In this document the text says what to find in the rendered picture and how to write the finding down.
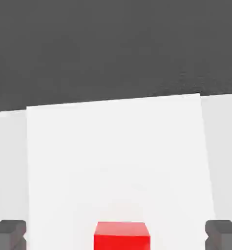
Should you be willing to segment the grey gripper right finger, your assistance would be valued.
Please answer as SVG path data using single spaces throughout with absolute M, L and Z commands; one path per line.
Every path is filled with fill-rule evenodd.
M 205 250 L 232 250 L 232 221 L 208 220 L 205 232 Z

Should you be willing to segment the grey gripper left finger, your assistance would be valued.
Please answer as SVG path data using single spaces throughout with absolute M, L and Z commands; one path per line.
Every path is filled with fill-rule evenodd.
M 27 250 L 24 220 L 0 221 L 0 250 Z

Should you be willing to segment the small red cube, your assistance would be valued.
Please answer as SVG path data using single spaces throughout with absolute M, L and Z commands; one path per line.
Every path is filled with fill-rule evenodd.
M 144 222 L 98 222 L 93 250 L 150 250 Z

